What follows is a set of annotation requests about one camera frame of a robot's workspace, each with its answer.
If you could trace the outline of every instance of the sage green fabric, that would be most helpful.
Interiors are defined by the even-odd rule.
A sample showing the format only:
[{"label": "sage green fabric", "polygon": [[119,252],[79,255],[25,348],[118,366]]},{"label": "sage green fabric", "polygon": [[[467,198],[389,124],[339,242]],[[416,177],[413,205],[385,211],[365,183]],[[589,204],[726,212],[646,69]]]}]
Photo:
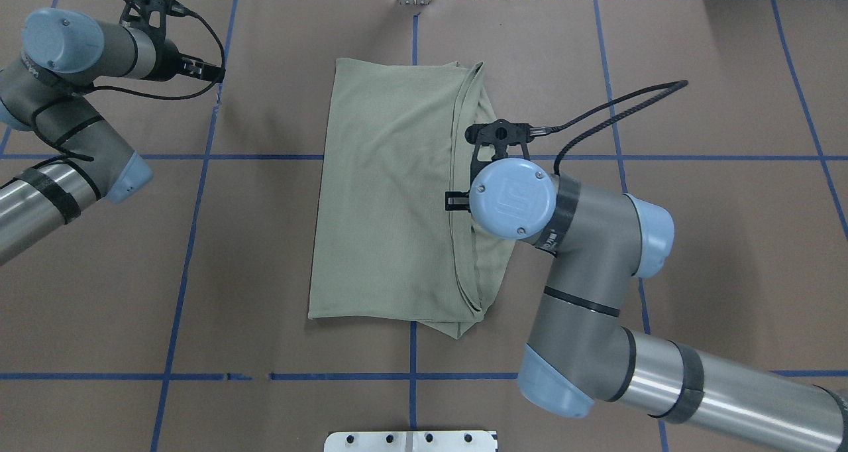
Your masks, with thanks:
[{"label": "sage green fabric", "polygon": [[309,318],[418,320],[459,338],[494,302],[512,252],[445,211],[468,190],[464,130],[492,122],[484,65],[336,61]]}]

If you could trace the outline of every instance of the blue joint cap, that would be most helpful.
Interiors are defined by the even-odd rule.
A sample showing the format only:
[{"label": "blue joint cap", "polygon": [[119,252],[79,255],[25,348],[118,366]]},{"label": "blue joint cap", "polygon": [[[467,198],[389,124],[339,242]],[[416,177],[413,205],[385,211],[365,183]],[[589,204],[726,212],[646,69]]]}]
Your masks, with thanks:
[{"label": "blue joint cap", "polygon": [[26,18],[24,51],[43,68],[82,72],[103,55],[105,38],[97,21],[76,11],[41,8]]},{"label": "blue joint cap", "polygon": [[642,230],[642,257],[634,276],[650,278],[657,274],[672,252],[674,243],[674,220],[670,213],[659,205],[639,200],[630,194],[624,194],[636,207],[639,216],[639,228]]},{"label": "blue joint cap", "polygon": [[487,165],[468,193],[472,216],[485,231],[508,240],[536,235],[554,216],[557,190],[545,169],[511,157]]},{"label": "blue joint cap", "polygon": [[593,398],[555,370],[529,344],[524,345],[518,389],[536,406],[563,417],[585,417],[594,404]]},{"label": "blue joint cap", "polygon": [[106,199],[112,203],[121,203],[138,192],[153,177],[154,171],[148,163],[138,155],[138,152],[134,152],[130,157],[130,162],[127,162],[121,175],[118,176],[118,180],[106,194]]},{"label": "blue joint cap", "polygon": [[0,99],[0,123],[5,123],[14,130],[21,130],[24,132],[32,130],[30,126],[22,123],[17,119],[17,117],[13,116],[12,113],[9,112],[9,109],[6,108],[5,104],[3,104],[2,99]]}]

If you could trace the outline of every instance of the folded cloth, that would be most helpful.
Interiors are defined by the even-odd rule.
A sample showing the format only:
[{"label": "folded cloth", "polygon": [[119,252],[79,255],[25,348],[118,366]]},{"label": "folded cloth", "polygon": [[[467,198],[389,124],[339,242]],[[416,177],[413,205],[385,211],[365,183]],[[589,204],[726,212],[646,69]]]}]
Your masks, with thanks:
[{"label": "folded cloth", "polygon": [[492,122],[484,65],[336,61],[309,318],[417,320],[459,338],[494,302],[513,241],[446,190],[468,190],[470,124]]}]

